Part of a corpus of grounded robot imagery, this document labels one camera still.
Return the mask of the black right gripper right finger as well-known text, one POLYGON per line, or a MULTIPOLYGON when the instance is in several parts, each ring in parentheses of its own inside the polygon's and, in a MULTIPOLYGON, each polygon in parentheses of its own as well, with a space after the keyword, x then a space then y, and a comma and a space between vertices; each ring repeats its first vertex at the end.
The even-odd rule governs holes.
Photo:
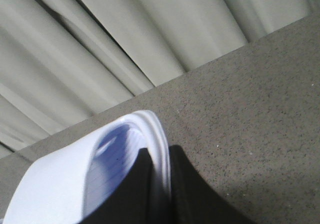
POLYGON ((170 146, 169 155, 174 224, 254 223, 208 185, 181 146, 170 146))

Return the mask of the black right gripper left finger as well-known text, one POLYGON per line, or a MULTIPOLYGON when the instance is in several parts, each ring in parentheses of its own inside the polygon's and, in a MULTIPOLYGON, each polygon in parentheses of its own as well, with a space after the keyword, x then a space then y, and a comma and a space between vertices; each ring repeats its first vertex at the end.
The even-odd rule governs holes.
POLYGON ((164 189, 146 148, 127 176, 82 224, 163 224, 164 189))

